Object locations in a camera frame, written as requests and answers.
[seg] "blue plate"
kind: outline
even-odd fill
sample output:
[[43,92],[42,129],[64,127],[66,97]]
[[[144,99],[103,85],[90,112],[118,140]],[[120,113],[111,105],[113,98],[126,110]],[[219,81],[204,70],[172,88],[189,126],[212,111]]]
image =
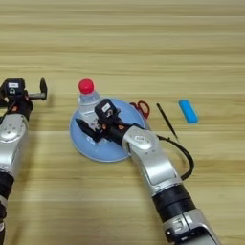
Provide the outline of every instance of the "blue plate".
[[[145,128],[145,119],[142,115],[129,103],[122,100],[110,99],[117,108],[121,109],[120,118],[125,123],[137,123]],[[70,122],[70,135],[75,148],[86,157],[105,163],[118,162],[128,157],[123,148],[113,142],[102,139],[95,143],[92,138],[84,134],[76,119],[79,119],[79,112],[76,111]]]

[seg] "wire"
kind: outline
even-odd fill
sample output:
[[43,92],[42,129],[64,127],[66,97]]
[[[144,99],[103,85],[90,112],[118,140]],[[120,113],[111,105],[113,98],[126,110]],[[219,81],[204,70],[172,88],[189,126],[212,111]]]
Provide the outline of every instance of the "wire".
[[16,105],[16,100],[13,101],[12,105],[9,107],[9,109],[5,112],[5,114],[0,118],[0,124],[2,124],[4,118],[6,117],[6,115],[8,113],[11,112],[11,110],[14,108],[14,106]]
[[171,138],[165,138],[165,137],[163,137],[161,135],[157,135],[157,137],[159,138],[160,141],[166,141],[166,142],[171,143],[172,145],[174,145],[175,147],[177,147],[186,156],[186,158],[189,161],[189,170],[185,174],[183,174],[181,176],[181,179],[183,181],[186,180],[186,179],[188,179],[192,175],[192,173],[194,171],[194,168],[195,168],[195,163],[194,163],[194,160],[191,157],[190,153],[184,147],[182,147],[178,143],[172,141]]

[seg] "wooden table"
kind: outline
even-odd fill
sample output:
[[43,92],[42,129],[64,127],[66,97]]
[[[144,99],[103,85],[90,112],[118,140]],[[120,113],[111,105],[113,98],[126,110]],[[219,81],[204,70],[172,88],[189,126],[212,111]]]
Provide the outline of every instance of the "wooden table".
[[[245,2],[242,0],[2,0],[0,74],[47,79],[8,208],[9,245],[160,245],[161,222],[128,160],[100,164],[69,137],[81,78],[105,97],[146,100],[170,136],[162,104],[196,161],[186,182],[224,245],[245,239]],[[200,123],[178,107],[190,99]],[[163,144],[180,172],[178,152]]]

